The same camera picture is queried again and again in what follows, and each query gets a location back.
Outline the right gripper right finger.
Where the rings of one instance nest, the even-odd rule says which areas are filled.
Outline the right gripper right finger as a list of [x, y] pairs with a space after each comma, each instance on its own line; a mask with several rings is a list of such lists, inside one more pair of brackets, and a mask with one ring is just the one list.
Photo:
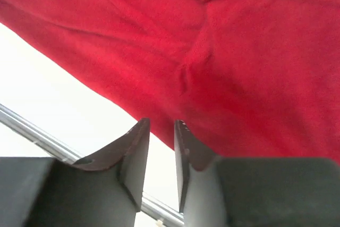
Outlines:
[[339, 226], [339, 165], [326, 158], [223, 157], [174, 125], [185, 226]]

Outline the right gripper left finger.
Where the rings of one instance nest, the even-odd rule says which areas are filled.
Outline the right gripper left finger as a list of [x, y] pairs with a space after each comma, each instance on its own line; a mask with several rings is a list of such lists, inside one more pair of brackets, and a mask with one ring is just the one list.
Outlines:
[[150, 121], [102, 149], [64, 163], [1, 158], [1, 226], [134, 226], [141, 209]]

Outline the red item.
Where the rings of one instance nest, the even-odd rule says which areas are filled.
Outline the red item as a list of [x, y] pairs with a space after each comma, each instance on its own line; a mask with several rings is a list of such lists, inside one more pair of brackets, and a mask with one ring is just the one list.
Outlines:
[[339, 0], [1, 0], [1, 23], [173, 147], [339, 161]]

